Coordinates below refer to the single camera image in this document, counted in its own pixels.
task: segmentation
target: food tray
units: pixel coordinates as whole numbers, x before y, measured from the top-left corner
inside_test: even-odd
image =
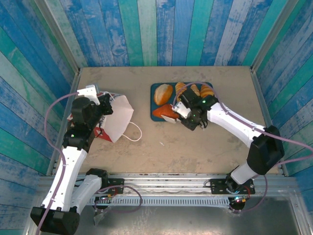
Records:
[[[211,83],[209,82],[206,82],[209,86],[213,87]],[[154,95],[155,95],[155,90],[158,88],[158,86],[162,85],[162,84],[169,84],[173,87],[173,93],[172,93],[172,96],[171,98],[169,99],[169,101],[167,102],[167,104],[173,104],[173,100],[174,100],[174,97],[176,95],[176,92],[175,92],[175,85],[177,84],[177,82],[162,82],[162,83],[154,83],[151,85],[151,89],[150,89],[150,117],[153,121],[165,121],[164,119],[162,118],[159,118],[159,117],[155,117],[152,115],[152,112],[153,110],[161,107],[162,105],[156,105],[155,101],[154,101]],[[196,84],[199,91],[201,89],[201,84]]]

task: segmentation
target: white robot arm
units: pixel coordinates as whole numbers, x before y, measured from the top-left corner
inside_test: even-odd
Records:
[[[265,136],[254,128],[264,130],[279,136],[276,127],[255,124],[234,111],[221,107],[218,100],[211,95],[205,98],[197,96],[190,88],[179,96],[180,102],[173,110],[180,115],[181,123],[190,130],[197,126],[206,128],[208,121],[218,124],[236,137],[238,137],[249,148],[247,161],[229,173],[226,179],[226,187],[229,192],[236,192],[245,182],[257,175],[265,175],[283,156],[282,142]],[[250,124],[249,128],[231,115]]]
[[[108,186],[108,175],[105,170],[90,169],[78,189],[73,193],[79,169],[84,162],[92,141],[94,128],[103,115],[113,113],[110,95],[97,97],[95,85],[78,90],[79,97],[74,100],[71,113],[72,124],[64,135],[63,154],[66,160],[65,174],[54,198],[53,192],[61,178],[62,167],[58,167],[52,186],[43,200],[41,207],[33,207],[31,218],[38,225],[49,202],[52,205],[41,227],[41,231],[54,234],[72,235],[75,233],[80,213],[90,198],[101,188]]]

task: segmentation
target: beige floor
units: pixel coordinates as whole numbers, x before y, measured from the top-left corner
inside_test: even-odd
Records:
[[[95,139],[80,171],[96,167],[111,173],[228,173],[243,163],[248,148],[215,124],[192,132],[181,124],[150,119],[150,86],[180,81],[211,82],[229,108],[264,124],[248,67],[84,68],[79,88],[97,83],[102,91],[126,95],[134,109],[132,121],[143,136],[138,142]],[[138,130],[129,125],[125,134],[136,139]]]

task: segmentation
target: wooden wall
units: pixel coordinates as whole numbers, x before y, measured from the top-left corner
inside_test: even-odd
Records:
[[[49,105],[68,94],[74,72],[34,0],[0,0],[0,235],[20,235],[52,148]],[[53,109],[56,141],[66,101]]]
[[[79,67],[250,66],[284,0],[45,0]]]
[[[283,137],[313,146],[313,1],[299,0],[257,70],[272,122]],[[285,159],[310,151],[284,143]],[[313,159],[287,164],[313,214]]]

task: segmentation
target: bread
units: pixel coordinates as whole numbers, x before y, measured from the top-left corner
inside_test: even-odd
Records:
[[[173,87],[168,84],[162,84],[155,90],[154,101],[157,105],[163,105],[171,98]]]
[[[172,110],[172,106],[170,104],[164,104],[163,106],[152,111],[153,116],[158,118],[163,118],[161,115],[177,119],[179,115]]]
[[[202,85],[200,90],[200,96],[202,98],[205,98],[208,95],[214,95],[214,92],[208,86]]]
[[[185,85],[186,85],[186,84],[184,84],[183,82],[178,82],[178,83],[176,83],[176,85],[175,85],[176,94],[177,94]],[[177,95],[177,98],[176,98],[177,102],[180,102],[179,96],[180,96],[185,90],[187,90],[186,87]]]
[[[196,93],[197,96],[200,96],[199,89],[197,88],[195,84],[191,85],[191,89],[194,91],[194,93]]]

